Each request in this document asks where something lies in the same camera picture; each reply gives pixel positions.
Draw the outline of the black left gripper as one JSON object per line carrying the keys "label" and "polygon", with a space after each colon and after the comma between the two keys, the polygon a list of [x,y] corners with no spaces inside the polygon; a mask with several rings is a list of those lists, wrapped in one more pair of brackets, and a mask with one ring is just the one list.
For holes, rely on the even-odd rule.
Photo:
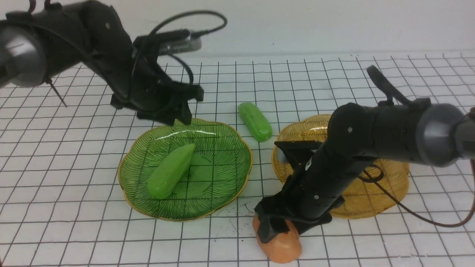
{"label": "black left gripper", "polygon": [[189,83],[172,80],[158,65],[156,57],[146,56],[138,60],[134,72],[125,79],[111,98],[116,109],[127,108],[136,111],[139,119],[151,120],[172,126],[178,120],[191,124],[192,113],[188,101],[204,99],[204,90],[193,84],[191,69],[176,56],[189,75]]}

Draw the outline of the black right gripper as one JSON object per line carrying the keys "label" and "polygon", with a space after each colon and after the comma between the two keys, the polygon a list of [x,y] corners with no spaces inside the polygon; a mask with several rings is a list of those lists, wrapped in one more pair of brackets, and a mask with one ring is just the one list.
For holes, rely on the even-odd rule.
{"label": "black right gripper", "polygon": [[329,223],[329,211],[343,192],[338,160],[326,141],[276,141],[275,146],[293,172],[280,192],[255,207],[260,222],[256,233],[264,244],[290,231],[287,223],[299,234]]}

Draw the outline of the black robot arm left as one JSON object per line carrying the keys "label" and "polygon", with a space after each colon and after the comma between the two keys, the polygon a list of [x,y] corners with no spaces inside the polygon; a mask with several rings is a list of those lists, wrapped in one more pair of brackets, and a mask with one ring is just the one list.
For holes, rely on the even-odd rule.
{"label": "black robot arm left", "polygon": [[115,9],[97,0],[68,5],[46,0],[39,13],[33,13],[35,7],[31,0],[28,11],[12,11],[1,20],[1,87],[52,85],[53,76],[83,63],[112,90],[114,108],[165,125],[191,123],[188,101],[203,101],[203,88],[181,59],[188,82],[170,78],[157,59],[200,49],[204,32],[153,29],[132,41]]}

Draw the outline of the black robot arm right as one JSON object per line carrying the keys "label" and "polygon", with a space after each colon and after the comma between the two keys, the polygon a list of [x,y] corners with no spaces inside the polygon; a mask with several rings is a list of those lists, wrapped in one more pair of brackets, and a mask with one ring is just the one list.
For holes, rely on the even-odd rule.
{"label": "black robot arm right", "polygon": [[377,159],[436,167],[474,159],[474,111],[464,115],[450,104],[416,101],[373,108],[348,103],[331,115],[324,142],[275,145],[293,173],[280,192],[255,208],[256,235],[264,244],[289,231],[287,223],[299,234],[330,223],[343,192]]}

